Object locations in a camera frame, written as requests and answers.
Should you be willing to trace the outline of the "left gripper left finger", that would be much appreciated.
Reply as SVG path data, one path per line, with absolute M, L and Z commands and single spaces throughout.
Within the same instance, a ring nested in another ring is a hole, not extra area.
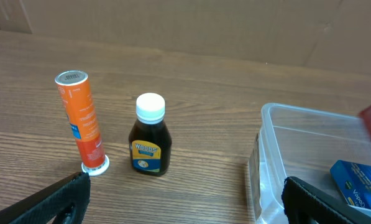
M 84 219 L 90 195 L 89 174 L 75 172 L 1 210 L 0 224 L 78 224 Z

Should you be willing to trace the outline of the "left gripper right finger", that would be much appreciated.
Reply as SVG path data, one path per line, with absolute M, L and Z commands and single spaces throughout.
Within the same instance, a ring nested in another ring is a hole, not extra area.
M 295 176 L 285 179 L 282 202 L 289 224 L 371 224 L 370 216 Z

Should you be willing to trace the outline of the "blue lozenge box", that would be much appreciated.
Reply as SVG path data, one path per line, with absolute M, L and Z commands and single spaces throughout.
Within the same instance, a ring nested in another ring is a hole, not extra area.
M 371 166 L 338 160 L 330 174 L 349 205 L 371 210 Z

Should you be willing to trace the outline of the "clear plastic container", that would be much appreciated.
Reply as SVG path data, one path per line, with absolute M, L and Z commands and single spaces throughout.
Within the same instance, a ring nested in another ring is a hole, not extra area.
M 248 161 L 248 203 L 256 223 L 287 223 L 282 192 L 296 176 L 348 204 L 330 174 L 338 161 L 371 166 L 371 137 L 355 116 L 267 103 Z

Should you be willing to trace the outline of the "dark syrup bottle white cap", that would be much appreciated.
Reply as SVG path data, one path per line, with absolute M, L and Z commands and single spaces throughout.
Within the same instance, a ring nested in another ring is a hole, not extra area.
M 164 175 L 170 165 L 172 138 L 164 122 L 165 100 L 157 93 L 136 99 L 137 119 L 129 134 L 134 170 L 146 175 Z

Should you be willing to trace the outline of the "orange tablet tube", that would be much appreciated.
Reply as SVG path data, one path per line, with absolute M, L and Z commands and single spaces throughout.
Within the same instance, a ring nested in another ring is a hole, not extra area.
M 103 174 L 110 161 L 104 151 L 88 74 L 65 71 L 55 77 L 55 83 L 80 153 L 82 171 L 90 176 Z

